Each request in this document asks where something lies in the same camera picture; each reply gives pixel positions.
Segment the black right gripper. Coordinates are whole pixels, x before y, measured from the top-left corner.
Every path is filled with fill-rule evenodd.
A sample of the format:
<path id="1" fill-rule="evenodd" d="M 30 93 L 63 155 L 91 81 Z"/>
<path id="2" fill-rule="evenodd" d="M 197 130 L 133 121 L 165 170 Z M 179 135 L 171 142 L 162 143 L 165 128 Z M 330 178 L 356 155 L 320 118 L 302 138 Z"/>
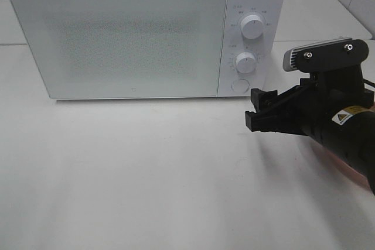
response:
<path id="1" fill-rule="evenodd" d="M 245 112 L 251 132 L 282 132 L 311 137 L 322 116 L 337 108 L 359 105 L 370 108 L 374 92 L 364 86 L 361 70 L 316 73 L 300 80 L 300 85 L 279 96 L 276 113 L 260 112 L 272 104 L 277 90 L 252 88 L 250 100 L 256 112 Z"/>

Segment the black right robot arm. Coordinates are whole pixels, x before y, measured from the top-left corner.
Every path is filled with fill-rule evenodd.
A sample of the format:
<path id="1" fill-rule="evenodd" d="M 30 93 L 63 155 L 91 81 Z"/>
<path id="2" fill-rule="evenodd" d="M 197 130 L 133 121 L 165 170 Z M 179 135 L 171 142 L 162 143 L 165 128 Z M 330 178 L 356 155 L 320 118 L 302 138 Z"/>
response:
<path id="1" fill-rule="evenodd" d="M 252 132 L 308 136 L 364 176 L 374 190 L 374 92 L 362 75 L 344 83 L 337 74 L 311 74 L 279 94 L 251 89 L 253 112 L 245 113 Z"/>

